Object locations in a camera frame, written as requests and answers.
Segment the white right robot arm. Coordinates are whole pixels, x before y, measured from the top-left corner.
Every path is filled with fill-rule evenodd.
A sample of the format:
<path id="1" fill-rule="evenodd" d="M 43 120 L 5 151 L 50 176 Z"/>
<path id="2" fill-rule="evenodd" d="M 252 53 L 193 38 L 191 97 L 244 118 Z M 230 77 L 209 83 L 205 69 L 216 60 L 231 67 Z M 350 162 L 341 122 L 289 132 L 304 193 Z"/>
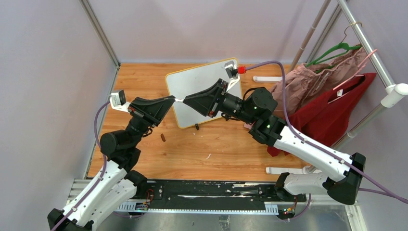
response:
<path id="1" fill-rule="evenodd" d="M 221 112 L 227 119 L 251 124 L 249 133 L 258 143 L 291 153 L 318 169 L 317 173 L 281 173 L 274 186 L 279 200 L 319 194 L 345 205 L 355 203 L 366 162 L 364 155 L 331 149 L 274 116 L 277 102 L 264 87 L 253 88 L 247 99 L 234 96 L 227 89 L 228 83 L 219 79 L 210 88 L 186 96 L 183 103 L 203 116 L 213 117 Z"/>

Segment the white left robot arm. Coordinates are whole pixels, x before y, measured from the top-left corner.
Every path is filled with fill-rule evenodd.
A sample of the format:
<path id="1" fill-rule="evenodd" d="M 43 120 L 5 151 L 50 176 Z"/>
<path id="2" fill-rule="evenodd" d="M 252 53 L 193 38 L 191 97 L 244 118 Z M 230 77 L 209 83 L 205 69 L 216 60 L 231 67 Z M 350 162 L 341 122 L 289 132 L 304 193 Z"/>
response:
<path id="1" fill-rule="evenodd" d="M 110 97 L 108 105 L 128 112 L 131 119 L 124 130 L 103 134 L 97 144 L 103 154 L 103 165 L 88 185 L 63 209 L 53 209 L 47 216 L 52 231 L 95 231 L 121 204 L 147 194 L 147 179 L 133 170 L 142 138 L 150 135 L 176 101 L 172 95 L 147 100 L 140 97 L 127 102 L 122 96 Z"/>

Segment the yellow framed whiteboard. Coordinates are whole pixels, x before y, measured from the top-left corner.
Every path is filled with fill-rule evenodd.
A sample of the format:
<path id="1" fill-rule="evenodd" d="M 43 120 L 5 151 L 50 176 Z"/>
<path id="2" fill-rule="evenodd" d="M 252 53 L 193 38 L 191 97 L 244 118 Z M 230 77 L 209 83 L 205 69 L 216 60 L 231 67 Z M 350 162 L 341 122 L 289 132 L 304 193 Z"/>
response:
<path id="1" fill-rule="evenodd" d="M 218 79 L 230 82 L 225 70 L 225 64 L 233 62 L 238 65 L 238 59 L 228 58 L 212 63 L 207 63 L 184 70 L 169 73 L 165 77 L 168 94 L 177 99 L 184 99 L 186 96 L 203 91 L 214 85 Z M 211 120 L 221 118 L 221 113 L 214 117 L 207 117 L 199 114 L 182 102 L 173 104 L 177 126 L 181 129 L 194 127 Z"/>

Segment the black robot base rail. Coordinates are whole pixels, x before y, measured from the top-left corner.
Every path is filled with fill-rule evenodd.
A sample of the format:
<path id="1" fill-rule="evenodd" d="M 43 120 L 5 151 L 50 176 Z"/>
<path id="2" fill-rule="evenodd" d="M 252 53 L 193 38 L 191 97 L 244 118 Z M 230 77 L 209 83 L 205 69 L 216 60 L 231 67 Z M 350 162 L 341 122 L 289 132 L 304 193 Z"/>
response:
<path id="1" fill-rule="evenodd" d="M 314 209 L 328 214 L 340 206 L 324 195 L 280 198 L 271 182 L 148 180 L 144 190 L 132 194 L 132 188 L 132 183 L 115 184 L 91 210 L 94 224 L 102 224 L 110 215 L 137 218 L 147 213 L 271 216 L 284 224 Z"/>

